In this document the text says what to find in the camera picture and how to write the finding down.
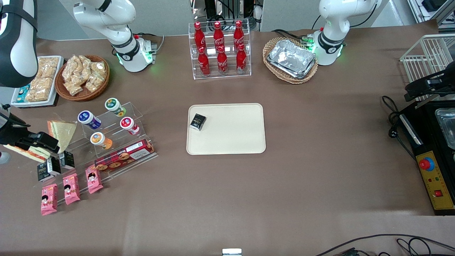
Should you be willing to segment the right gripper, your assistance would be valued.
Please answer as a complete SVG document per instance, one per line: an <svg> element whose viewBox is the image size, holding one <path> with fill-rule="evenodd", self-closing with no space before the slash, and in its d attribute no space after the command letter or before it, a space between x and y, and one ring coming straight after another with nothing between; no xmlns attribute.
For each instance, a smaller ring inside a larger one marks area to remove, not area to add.
<svg viewBox="0 0 455 256"><path fill-rule="evenodd" d="M15 152L29 155L50 155L50 152L46 149L60 149L58 146L59 141L45 132L34 134L34 144L37 147L32 146L33 140L30 138L32 133L28 131L29 127L29 124L12 114L9 107L1 107L0 142L2 145L15 146ZM20 146L29 146L28 150L17 146L18 144Z"/></svg>

